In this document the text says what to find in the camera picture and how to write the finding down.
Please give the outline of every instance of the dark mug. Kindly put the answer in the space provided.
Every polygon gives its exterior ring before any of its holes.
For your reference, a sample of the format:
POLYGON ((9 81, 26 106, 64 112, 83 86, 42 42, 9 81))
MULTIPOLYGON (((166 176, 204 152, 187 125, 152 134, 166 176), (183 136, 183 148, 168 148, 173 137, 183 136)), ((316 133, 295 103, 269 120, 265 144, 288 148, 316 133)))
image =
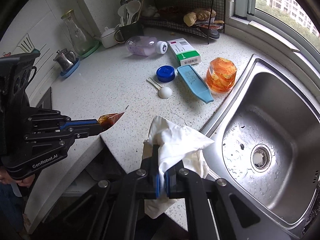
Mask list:
POLYGON ((140 22, 134 22, 129 25, 120 26, 119 30, 115 33, 115 41, 118 43, 125 43, 128 39, 133 36, 144 36, 142 24, 140 22), (121 33, 123 40, 119 41, 116 36, 118 33, 121 33))

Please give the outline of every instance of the screw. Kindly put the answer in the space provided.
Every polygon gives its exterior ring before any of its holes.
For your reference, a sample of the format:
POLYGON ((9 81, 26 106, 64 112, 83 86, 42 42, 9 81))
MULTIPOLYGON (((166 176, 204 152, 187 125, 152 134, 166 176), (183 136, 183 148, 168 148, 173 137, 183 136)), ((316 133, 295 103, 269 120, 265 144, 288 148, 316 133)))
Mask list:
POLYGON ((109 182, 107 180, 100 180, 98 182, 99 187, 108 187, 108 185, 109 185, 109 182))
POLYGON ((147 172, 146 172, 144 169, 138 169, 138 170, 137 170, 137 174, 138 174, 139 176, 144 176, 144 175, 147 174, 147 172))
POLYGON ((185 168, 182 168, 182 169, 179 170, 179 173, 182 174, 182 175, 188 175, 189 170, 185 169, 185 168))
POLYGON ((223 187, 225 185, 227 185, 227 181, 223 178, 217 179, 216 182, 218 183, 218 185, 223 186, 223 187))

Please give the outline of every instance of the glass carafe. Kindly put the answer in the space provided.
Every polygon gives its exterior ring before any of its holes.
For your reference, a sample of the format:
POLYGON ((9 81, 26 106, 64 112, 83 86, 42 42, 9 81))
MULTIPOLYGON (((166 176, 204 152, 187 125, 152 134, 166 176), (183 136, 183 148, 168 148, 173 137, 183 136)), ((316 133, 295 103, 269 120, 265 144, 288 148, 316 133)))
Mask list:
POLYGON ((73 10, 68 11, 61 19, 68 27, 71 43, 76 53, 82 56, 95 46, 93 38, 79 24, 73 10))

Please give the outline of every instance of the blue pants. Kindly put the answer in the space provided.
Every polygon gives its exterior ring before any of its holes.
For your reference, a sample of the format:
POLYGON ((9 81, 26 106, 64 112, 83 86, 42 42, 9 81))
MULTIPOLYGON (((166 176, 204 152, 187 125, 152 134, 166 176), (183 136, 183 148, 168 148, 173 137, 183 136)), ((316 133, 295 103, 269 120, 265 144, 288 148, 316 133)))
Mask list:
POLYGON ((23 198, 17 197, 11 185, 0 183, 0 209, 17 232, 23 230, 23 198))

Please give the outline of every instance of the green foliage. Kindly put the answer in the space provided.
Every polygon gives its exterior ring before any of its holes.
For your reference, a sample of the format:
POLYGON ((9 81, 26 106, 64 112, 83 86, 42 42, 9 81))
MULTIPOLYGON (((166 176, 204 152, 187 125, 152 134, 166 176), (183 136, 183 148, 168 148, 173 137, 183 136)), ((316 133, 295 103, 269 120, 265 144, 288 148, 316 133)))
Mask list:
POLYGON ((303 36, 307 41, 309 41, 320 52, 320 39, 317 36, 310 33, 307 27, 300 25, 294 19, 292 19, 288 13, 285 13, 278 8, 272 8, 268 6, 265 0, 256 0, 256 8, 272 15, 278 20, 287 24, 289 27, 291 27, 297 33, 303 36))

